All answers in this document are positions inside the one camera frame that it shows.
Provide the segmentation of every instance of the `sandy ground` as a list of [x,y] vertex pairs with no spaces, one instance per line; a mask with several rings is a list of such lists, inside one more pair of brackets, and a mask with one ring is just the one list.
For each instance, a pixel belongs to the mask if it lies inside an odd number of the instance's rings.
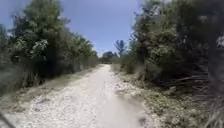
[[24,112],[5,116],[16,128],[158,127],[141,103],[117,93],[127,89],[134,87],[103,65],[60,91],[35,98]]

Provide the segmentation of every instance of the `gravel path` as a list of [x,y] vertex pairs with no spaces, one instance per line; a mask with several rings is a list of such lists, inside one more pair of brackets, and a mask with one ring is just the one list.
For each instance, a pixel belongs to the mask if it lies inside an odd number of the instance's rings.
[[129,87],[104,65],[32,100],[26,111],[5,116],[16,128],[154,128],[140,103],[116,93]]

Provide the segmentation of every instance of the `treeline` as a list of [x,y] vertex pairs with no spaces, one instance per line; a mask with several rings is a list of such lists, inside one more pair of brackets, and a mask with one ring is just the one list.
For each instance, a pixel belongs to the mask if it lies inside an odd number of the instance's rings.
[[61,12],[59,0],[32,0],[11,30],[0,25],[0,94],[97,64],[91,42],[72,33]]
[[122,69],[138,71],[139,79],[161,88],[206,92],[208,44],[217,45],[223,36],[222,4],[221,0],[146,1],[136,16],[129,48],[121,55]]

